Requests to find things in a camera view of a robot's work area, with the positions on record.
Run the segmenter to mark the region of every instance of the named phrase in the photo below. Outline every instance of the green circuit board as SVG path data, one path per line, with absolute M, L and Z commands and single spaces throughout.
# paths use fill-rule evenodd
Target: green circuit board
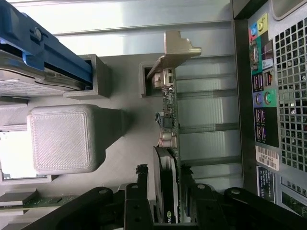
M 22 206 L 5 206 L 0 207 L 0 211 L 4 210 L 29 210 L 34 208 L 60 207 L 74 200 L 77 196 L 57 196 L 57 197 L 36 197 L 28 201 Z

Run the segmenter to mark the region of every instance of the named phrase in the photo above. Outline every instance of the ethernet port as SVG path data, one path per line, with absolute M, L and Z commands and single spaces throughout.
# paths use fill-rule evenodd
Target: ethernet port
M 264 74 L 265 86 L 271 86 L 273 82 L 273 74 L 272 71 L 268 71 Z

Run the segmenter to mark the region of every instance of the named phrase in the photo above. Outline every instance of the ps/2 port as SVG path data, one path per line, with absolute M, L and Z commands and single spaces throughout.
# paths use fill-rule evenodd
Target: ps/2 port
M 264 101 L 266 104 L 270 104 L 272 102 L 272 95 L 270 92 L 266 92 L 264 94 Z

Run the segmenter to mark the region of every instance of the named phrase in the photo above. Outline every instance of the metal bracket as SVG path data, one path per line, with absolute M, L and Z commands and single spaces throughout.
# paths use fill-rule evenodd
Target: metal bracket
M 181 38 L 180 31 L 166 31 L 164 33 L 165 55 L 159 57 L 153 68 L 147 74 L 146 79 L 150 80 L 155 73 L 163 69 L 174 69 L 191 57 L 201 54 L 200 47 L 193 47 L 190 40 Z

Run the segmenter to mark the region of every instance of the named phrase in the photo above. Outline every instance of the circuit board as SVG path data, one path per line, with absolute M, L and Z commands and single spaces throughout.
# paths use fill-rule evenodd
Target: circuit board
M 168 152 L 175 159 L 176 178 L 178 191 L 180 191 L 180 150 L 179 150 L 179 121 L 177 111 L 177 89 L 175 69 L 165 69 L 164 84 L 162 87 L 163 109 L 156 114 L 156 121 L 160 126 L 160 138 L 158 146 L 167 148 Z M 178 199 L 178 220 L 181 220 L 181 205 Z
M 36 197 L 30 200 L 23 206 L 10 206 L 10 207 L 0 207 L 0 211 L 4 210 L 29 210 L 36 208 L 46 208 L 46 207 L 60 207 L 72 200 L 77 196 L 59 196 L 59 197 Z

